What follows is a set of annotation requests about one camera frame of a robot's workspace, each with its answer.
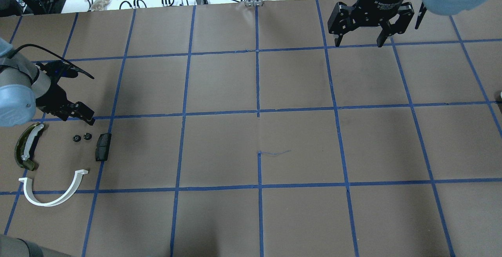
white plastic handle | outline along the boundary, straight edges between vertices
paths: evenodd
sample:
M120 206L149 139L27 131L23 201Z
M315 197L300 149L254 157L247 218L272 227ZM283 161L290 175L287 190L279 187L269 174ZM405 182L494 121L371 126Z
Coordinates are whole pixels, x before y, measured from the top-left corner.
M30 178L19 178L19 181L23 183L23 191L25 193L26 199L33 205L37 206L43 206L43 207L52 207L55 205L59 205L66 200L68 200L74 193L77 191L78 187L80 186L80 182L82 181L82 176L89 173L86 170L78 170L75 171L75 175L73 177L73 182L70 185L70 188L61 195L58 199L52 201L52 202L47 202L47 203L42 203L38 201L35 196L33 195L32 191L32 184L33 180Z

plastic bag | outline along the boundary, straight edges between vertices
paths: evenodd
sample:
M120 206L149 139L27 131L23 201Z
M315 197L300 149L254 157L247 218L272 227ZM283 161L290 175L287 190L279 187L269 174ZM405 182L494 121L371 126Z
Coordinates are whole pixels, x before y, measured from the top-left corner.
M104 11L106 10L106 6L110 3L111 0L95 0L95 2L91 5L92 11Z

grid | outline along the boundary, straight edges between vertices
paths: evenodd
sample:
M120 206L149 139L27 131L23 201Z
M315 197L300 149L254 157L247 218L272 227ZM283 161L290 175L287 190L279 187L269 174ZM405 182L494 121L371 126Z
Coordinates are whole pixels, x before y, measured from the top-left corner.
M127 51L129 49L129 42L131 40L131 34L133 31L133 25L135 21L135 16L136 16L136 10L133 10L133 15L132 15L132 20L131 20L131 26L129 28L129 35L127 38L127 44L125 47L125 52L124 55L121 57L101 57L101 58L80 58L80 59L73 59L70 60L72 62L77 62L77 61L86 61L86 60L122 60L122 65L120 68L120 74L118 77L118 83L116 86L115 90L115 98L113 101L113 108L111 111L110 116L101 116L101 117L96 117L97 120L109 120L109 126L108 126L108 132L111 132L112 127L113 127L113 121L114 119L124 119L124 118L143 118L143 117L174 117L174 116L181 116L182 117L182 128L181 128L181 137L180 137L180 146L179 146L179 155L178 155L178 167L177 167L177 175L176 175L176 186L171 187L171 188L141 188L141 189L99 189L100 185L100 180L102 177L102 171L104 167L104 162L100 163L100 168L99 168L99 173L98 173L98 178L97 182L95 185L94 190L78 190L76 193L77 194L83 194L83 193L91 193L93 194L93 202L91 205L91 210L88 218L88 223L87 223L87 230L85 234L85 241L84 241L84 246L82 249L82 256L84 257L86 254L86 248L87 248L87 242L89 239L89 233L90 229L92 226L93 222L93 214L95 210L95 204L97 197L100 193L140 193L140 192L157 192L157 191L172 191L174 192L174 208L173 208L173 217L172 217L172 228L171 228L171 239L170 239L170 248L171 248L171 256L174 254L174 238L175 238L175 233L176 233L176 220L177 220L177 208L178 208L178 196L180 191L214 191L214 190L234 190L234 189L258 189L258 207L259 207L259 229L260 229L260 256L263 257L265 256L264 253L264 234L263 234L263 201L262 201L262 190L267 189L267 188L305 188L305 187L345 187L346 188L346 198L347 198L347 205L348 205L348 212L349 212L349 219L350 219L350 228L351 228L351 233L352 233L352 238L353 238L353 247L354 247L354 253L355 256L359 256L359 250L358 250L358 245L357 245L357 235L356 235L356 228L355 228L355 222L354 222L354 215L353 215L353 207L352 207L352 201L351 201L351 194L350 194L350 187L351 186L379 186L379 185L414 185L414 184L422 184L422 185L431 185L433 192L434 192L434 198L436 201L437 209L439 212L439 216L441 219L441 224L444 230L444 235L446 237L446 242L448 245L448 249L450 252L451 256L455 256L454 248L452 246L452 243L450 241L450 236L448 232L448 227L447 223L445 221L444 215L443 215L443 210L441 207L441 201L439 199L436 185L437 184L448 184L448 183L459 183L459 182L502 182L502 178L476 178L476 179L444 179L444 180L436 180L434 179L434 175L432 173L431 166L429 164L429 159L427 156L427 150L425 148L425 144L422 138L422 133L420 130L420 125L417 120L417 116L415 113L415 107L426 107L426 106L451 106L451 105L487 105L488 108L491 111L491 115L493 116L493 120L495 123L495 126L497 127L497 130L502 137L502 129L499 125L499 122L497 121L497 117L495 115L495 111L493 110L491 104L498 103L496 101L490 101L486 91L482 85L482 82L476 72L475 66L473 65L469 54L466 50L465 43L472 43L472 42L495 42L495 41L502 41L502 39L477 39L477 40L462 40L459 31L457 29L457 26L455 25L455 22L452 17L450 17L450 21L455 29L455 32L457 34L458 40L457 41L437 41L437 42L402 42L402 43L396 43L394 42L394 39L391 38L391 43L390 44L384 44L384 46L391 46L394 51L394 55L396 57L396 61L398 64L398 68L400 71L400 76L403 81L403 86L406 91L407 95L407 100L409 103L407 104L396 104L396 105L360 105L360 106L338 106L335 98L335 92L333 88L333 80L331 76L331 68L330 68L330 61L329 61L329 56L328 56L328 49L335 48L334 46L328 46L326 42L326 35L324 31L324 21L321 16L321 10L319 6L319 0L316 0L316 5L317 5L317 12L319 15L319 23L321 26L321 31L322 31L322 39L323 39L323 46L316 46L316 47L299 47L299 48L274 48L274 49L260 49L260 43L259 43L259 34L258 34L258 12L259 8L255 8L255 26L256 26L256 49L255 50L237 50L237 51L218 51L218 52L205 52L205 53L193 53L192 52L192 40L193 40L193 30L194 30L194 21L195 21L195 10L196 6L193 7L192 10L192 19L191 19L191 27L190 27L190 40L189 40L189 49L188 53L176 53L176 54L163 54L163 55L139 55L139 56L128 56ZM11 37L10 42L14 40L14 36L16 35L16 32L18 30L18 27L20 25L20 22L23 17L20 17L18 20L18 24L16 25L16 28L14 30L14 33ZM68 41L65 46L65 50L63 53L63 57L66 55L66 52L68 50L68 46L70 44L70 40L73 34L73 30L75 28L75 25L77 23L78 19L78 13L75 15L75 19L73 21L73 26L70 31L70 35L68 37ZM403 73L402 66L400 64L400 57L398 56L397 52L397 47L398 46L410 46L410 45L426 45L426 44L460 44L462 47L462 50L466 56L466 59L468 60L470 69L472 70L473 75L475 76L475 79L479 85L479 88L482 91L483 97L485 101L477 101L477 102L457 102L457 103L413 103L411 95L409 93L409 89L407 87L407 82L405 75ZM353 46L340 46L341 48L348 48L348 47L375 47L373 44L360 44L360 45L353 45ZM328 73L328 79L329 79L329 85L330 85L330 92L331 92L331 98L332 98L332 103L333 105L331 107L316 107L316 108L287 108L287 109L261 109L260 108L260 52L268 52L268 51L294 51L294 50L316 50L316 49L323 49L325 53L325 58L326 58L326 65L327 65L327 73ZM186 104L187 104L187 94L188 94L188 81L189 81L189 76L190 76L190 61L191 57L193 55L218 55L218 54L239 54L239 53L248 53L250 51L254 51L256 53L256 110L240 110L240 111L218 111L218 112L194 112L194 113L187 113L186 112ZM129 58L149 58L149 57L171 57L171 56L187 56L187 67L186 67L186 76L185 76L185 88L184 88L184 96L183 96L183 112L182 113L174 113L174 114L145 114L145 115L121 115L121 116L115 116L115 109L118 101L118 93L120 91L120 83L122 80L122 73L124 71L124 65L127 59ZM43 61L37 61L37 62L49 62L50 60L43 60ZM423 152L423 156L425 159L425 163L427 166L428 174L429 174L429 179L428 180L399 180L399 181L380 181L380 182L350 182L349 180L349 175L347 171L347 166L346 166L346 160L345 160L345 154L344 154L344 144L343 144L343 138L342 138L342 133L340 130L340 122L339 122L339 116L338 116L338 111L342 109L373 109L373 108L395 108L395 107L409 107L413 116L413 121L415 123L416 127L416 132L419 137L421 149ZM321 111L321 110L332 110L335 114L335 125L336 125L336 130L337 130L337 139L339 142L339 148L340 148L340 155L341 155L341 162L342 162L342 169L344 172L344 182L328 182L328 183L306 183L306 184L262 184L262 153L261 151L258 152L257 154L257 168L258 168L258 184L256 185L235 185L235 186L218 186L218 187L180 187L180 174L181 174L181 163L182 163L182 157L183 157L183 142L184 142L184 132L185 132L185 122L186 122L186 117L192 117L192 116L199 116L199 115L220 115L220 114L256 114L257 117L260 117L261 113L275 113L275 112L291 112L291 111ZM57 118L45 118L45 114L41 119L34 119L33 121L60 121L60 119ZM23 176L25 177L27 175L27 171L25 170L23 173ZM16 210L16 204L18 202L19 196L22 194L22 184L20 184L18 191L4 191L0 192L0 195L15 195L15 200L12 206L11 214L9 216L9 221L7 222L7 226L5 227L4 234L7 234L9 231L9 226L12 220L12 217L15 213ZM59 191L34 191L34 194L63 194L65 190L59 190Z

curved white object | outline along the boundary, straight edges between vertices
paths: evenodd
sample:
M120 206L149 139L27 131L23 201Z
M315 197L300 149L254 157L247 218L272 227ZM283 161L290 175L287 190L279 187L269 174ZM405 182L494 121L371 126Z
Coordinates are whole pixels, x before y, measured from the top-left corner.
M35 196L33 195L32 191L32 183L33 180L30 178L20 178L19 181L23 183L23 191L25 193L25 197L28 201L30 201L31 204L37 205L37 206L43 206L43 207L52 207L55 205L59 205L66 200L68 200L74 193L77 191L78 187L80 186L80 182L82 181L82 176L89 173L87 170L78 170L75 171L75 176L73 177L73 182L70 185L70 188L61 195L58 199L52 201L52 202L47 202L47 203L42 203L38 201Z

